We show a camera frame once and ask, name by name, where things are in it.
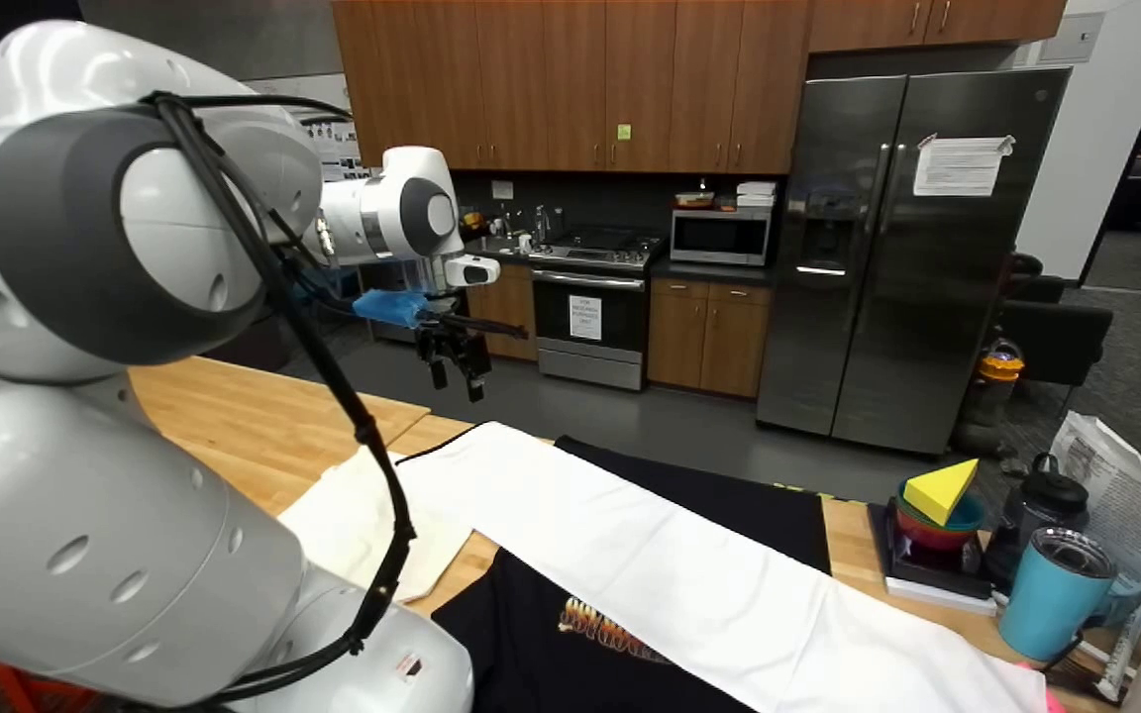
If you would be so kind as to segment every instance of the lower cabinet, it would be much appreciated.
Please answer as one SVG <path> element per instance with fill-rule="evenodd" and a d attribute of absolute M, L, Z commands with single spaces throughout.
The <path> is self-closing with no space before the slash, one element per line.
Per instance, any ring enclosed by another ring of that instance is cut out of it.
<path fill-rule="evenodd" d="M 505 261 L 498 281 L 485 288 L 468 288 L 468 311 L 475 322 L 498 322 L 529 327 L 529 340 L 518 338 L 487 338 L 493 356 L 506 361 L 537 361 L 537 294 L 530 294 L 530 266 Z"/>
<path fill-rule="evenodd" d="M 697 392 L 757 396 L 770 305 L 770 286 L 653 277 L 645 375 Z"/>

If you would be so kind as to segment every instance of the refrigerator door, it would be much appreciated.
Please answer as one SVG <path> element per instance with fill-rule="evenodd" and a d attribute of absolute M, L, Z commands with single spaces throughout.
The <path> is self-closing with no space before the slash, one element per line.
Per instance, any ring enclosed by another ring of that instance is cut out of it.
<path fill-rule="evenodd" d="M 834 433 L 904 75 L 807 80 L 757 418 Z"/>
<path fill-rule="evenodd" d="M 1068 71 L 913 80 L 834 435 L 946 446 L 1061 87 Z M 970 157 L 936 170 L 946 138 L 1006 148 L 987 196 L 930 195 L 970 170 Z M 930 187 L 914 187 L 922 148 Z"/>

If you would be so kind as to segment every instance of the white cloth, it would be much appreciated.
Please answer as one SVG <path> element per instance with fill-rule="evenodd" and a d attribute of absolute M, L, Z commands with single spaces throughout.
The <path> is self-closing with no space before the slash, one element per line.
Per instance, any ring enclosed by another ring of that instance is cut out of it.
<path fill-rule="evenodd" d="M 401 575 L 397 600 L 430 595 L 451 566 L 457 549 L 471 536 L 461 520 L 440 520 L 417 504 L 414 505 L 414 549 Z M 328 467 L 283 524 L 303 538 L 308 561 L 333 571 L 347 582 L 368 585 L 380 553 L 391 538 L 391 504 L 376 458 L 360 446 L 347 463 Z"/>
<path fill-rule="evenodd" d="M 480 528 L 753 710 L 1046 710 L 1035 669 L 522 433 L 475 426 L 401 475 L 422 509 Z"/>

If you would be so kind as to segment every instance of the upper cabinet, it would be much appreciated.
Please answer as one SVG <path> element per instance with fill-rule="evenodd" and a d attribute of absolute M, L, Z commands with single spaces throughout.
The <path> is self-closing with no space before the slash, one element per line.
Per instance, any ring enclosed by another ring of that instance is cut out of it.
<path fill-rule="evenodd" d="M 1027 43 L 1058 33 L 1068 0 L 814 0 L 814 50 Z"/>
<path fill-rule="evenodd" d="M 333 0 L 360 157 L 785 174 L 807 0 Z"/>

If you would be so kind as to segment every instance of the microwave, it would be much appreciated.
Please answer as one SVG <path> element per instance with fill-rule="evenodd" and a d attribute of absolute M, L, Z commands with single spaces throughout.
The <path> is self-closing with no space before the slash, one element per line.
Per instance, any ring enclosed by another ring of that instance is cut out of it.
<path fill-rule="evenodd" d="M 774 208 L 675 208 L 669 261 L 770 266 Z"/>

